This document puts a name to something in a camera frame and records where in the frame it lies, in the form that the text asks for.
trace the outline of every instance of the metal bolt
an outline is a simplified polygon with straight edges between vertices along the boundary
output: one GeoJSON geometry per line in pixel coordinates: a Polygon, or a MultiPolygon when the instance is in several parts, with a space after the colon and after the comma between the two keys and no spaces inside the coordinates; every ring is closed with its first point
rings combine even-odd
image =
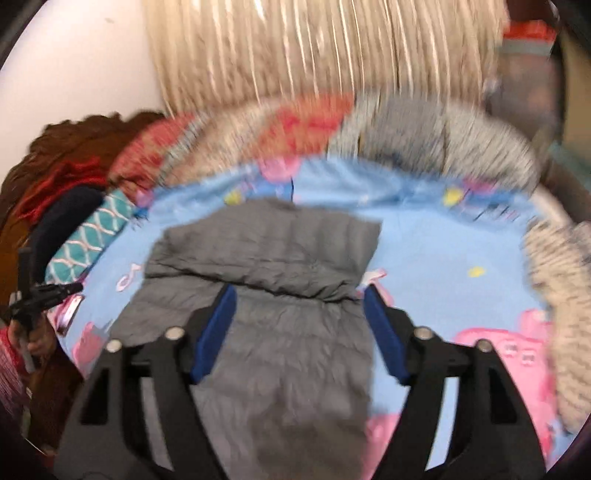
{"type": "Polygon", "coordinates": [[[429,340],[433,337],[433,330],[429,327],[417,327],[414,329],[414,336],[419,340],[429,340]]]}
{"type": "Polygon", "coordinates": [[[105,347],[109,353],[117,353],[122,348],[123,343],[121,343],[121,340],[110,340],[105,347]]]}
{"type": "Polygon", "coordinates": [[[168,330],[166,330],[164,336],[168,340],[179,340],[184,336],[184,329],[181,327],[170,327],[168,330]]]}
{"type": "Polygon", "coordinates": [[[489,340],[483,338],[482,340],[478,340],[476,343],[476,348],[478,348],[483,353],[490,353],[492,352],[492,343],[489,340]]]}

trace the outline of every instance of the cartoon character eye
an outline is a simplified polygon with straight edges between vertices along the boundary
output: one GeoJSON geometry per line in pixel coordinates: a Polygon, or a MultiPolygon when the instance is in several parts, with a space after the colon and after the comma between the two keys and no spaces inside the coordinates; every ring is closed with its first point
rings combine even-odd
{"type": "Polygon", "coordinates": [[[523,350],[521,353],[521,364],[531,367],[535,363],[535,350],[523,350]]]}
{"type": "Polygon", "coordinates": [[[502,354],[504,356],[508,356],[509,358],[513,358],[517,355],[519,348],[517,347],[516,342],[505,342],[502,345],[502,354]]]}

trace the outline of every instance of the human hand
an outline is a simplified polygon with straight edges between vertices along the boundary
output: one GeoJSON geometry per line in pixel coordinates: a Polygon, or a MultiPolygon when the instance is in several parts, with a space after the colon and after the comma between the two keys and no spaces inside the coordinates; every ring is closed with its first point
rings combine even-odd
{"type": "MultiPolygon", "coordinates": [[[[25,335],[22,325],[12,320],[8,326],[8,340],[16,350],[20,350],[20,339],[25,335]]],[[[29,333],[27,350],[34,356],[49,356],[55,351],[56,346],[56,333],[45,314],[42,314],[37,327],[29,333]]]]}

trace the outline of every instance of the brown ruffled fabric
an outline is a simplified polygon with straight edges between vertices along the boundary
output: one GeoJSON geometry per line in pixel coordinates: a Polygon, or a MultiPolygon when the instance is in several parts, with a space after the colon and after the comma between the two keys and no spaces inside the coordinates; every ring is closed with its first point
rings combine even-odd
{"type": "Polygon", "coordinates": [[[29,147],[29,154],[8,173],[0,191],[0,306],[8,304],[17,287],[17,251],[28,238],[28,224],[13,209],[26,192],[62,162],[81,162],[99,157],[109,170],[116,156],[145,127],[162,118],[161,113],[141,112],[125,122],[118,114],[94,115],[82,122],[48,125],[29,147]]]}

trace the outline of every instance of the pile of clothing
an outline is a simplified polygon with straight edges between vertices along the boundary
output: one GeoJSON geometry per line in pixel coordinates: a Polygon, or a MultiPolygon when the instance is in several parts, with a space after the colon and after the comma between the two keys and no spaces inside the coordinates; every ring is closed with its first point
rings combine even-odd
{"type": "MultiPolygon", "coordinates": [[[[96,146],[99,128],[89,127],[66,153],[47,153],[51,165],[35,168],[37,177],[27,165],[40,158],[39,141],[9,174],[0,200],[12,208],[0,242],[12,283],[2,298],[15,290],[16,247],[27,238],[36,281],[81,281],[83,298],[48,318],[87,376],[109,338],[152,341],[210,303],[221,282],[242,286],[244,315],[211,375],[192,388],[230,477],[371,477],[405,390],[387,374],[358,312],[370,284],[447,340],[494,344],[548,464],[567,438],[564,425],[575,432],[591,411],[579,402],[577,415],[567,414],[573,400],[564,379],[575,361],[561,353],[564,342],[555,346],[558,329],[549,334],[546,306],[558,325],[557,305],[571,298],[564,275],[547,269],[564,266],[558,255],[569,254],[568,245],[548,253],[548,229],[536,227],[549,222],[532,200],[544,166],[503,122],[383,93],[108,120],[129,134],[111,133],[119,148],[109,160],[96,146]],[[74,161],[77,148],[87,155],[74,161]],[[17,196],[11,189],[20,178],[27,180],[17,196]],[[537,261],[541,250],[552,261],[537,261]],[[273,299],[286,302],[284,316],[265,314],[273,299]],[[287,437],[301,439],[299,447],[287,448],[287,437]],[[343,447],[339,460],[318,445],[311,455],[312,437],[343,447]]],[[[588,273],[583,260],[569,268],[588,273]]],[[[589,283],[577,279],[583,296],[589,283]]],[[[568,322],[560,324],[572,335],[568,322]]],[[[455,395],[448,385],[433,465],[445,458],[455,395]]],[[[152,456],[170,466],[149,383],[144,409],[152,456]]]]}

